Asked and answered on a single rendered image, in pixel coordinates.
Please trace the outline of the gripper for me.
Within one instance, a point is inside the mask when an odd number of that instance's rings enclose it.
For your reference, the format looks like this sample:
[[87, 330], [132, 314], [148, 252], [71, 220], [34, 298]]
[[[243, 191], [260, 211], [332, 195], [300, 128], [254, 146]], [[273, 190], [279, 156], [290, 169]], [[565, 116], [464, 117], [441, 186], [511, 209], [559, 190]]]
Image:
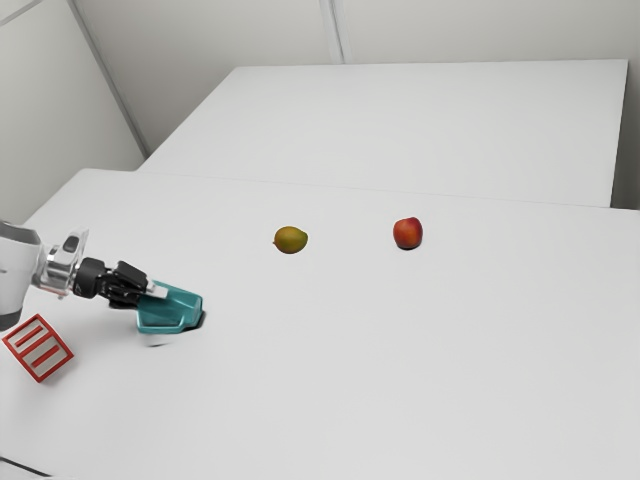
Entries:
[[167, 287], [150, 280], [146, 273], [132, 265], [119, 261], [111, 270], [102, 260], [90, 257], [81, 261], [72, 292], [86, 299], [102, 296], [109, 301], [139, 301], [143, 296], [166, 299], [168, 296]]

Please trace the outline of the teal faceted mug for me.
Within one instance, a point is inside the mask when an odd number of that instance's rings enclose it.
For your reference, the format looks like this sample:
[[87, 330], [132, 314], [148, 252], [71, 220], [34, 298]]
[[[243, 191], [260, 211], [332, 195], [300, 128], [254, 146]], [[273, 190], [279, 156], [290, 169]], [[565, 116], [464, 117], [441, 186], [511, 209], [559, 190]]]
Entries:
[[196, 329], [203, 315], [203, 298], [193, 292], [162, 282], [163, 298], [143, 295], [137, 305], [137, 330], [142, 334], [179, 334]]

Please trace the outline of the red and white box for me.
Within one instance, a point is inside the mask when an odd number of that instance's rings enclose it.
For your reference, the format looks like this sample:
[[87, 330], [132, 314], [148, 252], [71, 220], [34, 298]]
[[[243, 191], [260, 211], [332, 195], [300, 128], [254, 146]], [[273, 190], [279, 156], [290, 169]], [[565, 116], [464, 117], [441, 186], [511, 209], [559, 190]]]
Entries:
[[13, 328], [2, 337], [2, 342], [37, 383], [48, 379], [74, 357], [60, 335], [39, 314]]

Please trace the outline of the green yellow mango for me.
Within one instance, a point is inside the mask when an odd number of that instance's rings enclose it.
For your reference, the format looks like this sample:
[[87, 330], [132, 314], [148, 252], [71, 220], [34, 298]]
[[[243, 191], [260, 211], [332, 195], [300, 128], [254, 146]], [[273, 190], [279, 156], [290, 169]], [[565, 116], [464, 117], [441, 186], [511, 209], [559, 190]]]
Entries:
[[303, 250], [308, 242], [308, 234], [294, 226], [279, 228], [274, 235], [273, 245], [284, 254], [295, 254]]

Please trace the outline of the red apple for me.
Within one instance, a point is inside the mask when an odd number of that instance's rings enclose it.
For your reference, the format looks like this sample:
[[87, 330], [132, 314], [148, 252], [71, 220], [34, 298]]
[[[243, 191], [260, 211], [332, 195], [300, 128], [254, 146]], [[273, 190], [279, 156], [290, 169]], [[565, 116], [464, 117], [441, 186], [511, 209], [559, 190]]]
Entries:
[[416, 217], [400, 219], [395, 222], [392, 234], [398, 248], [412, 250], [422, 243], [423, 226]]

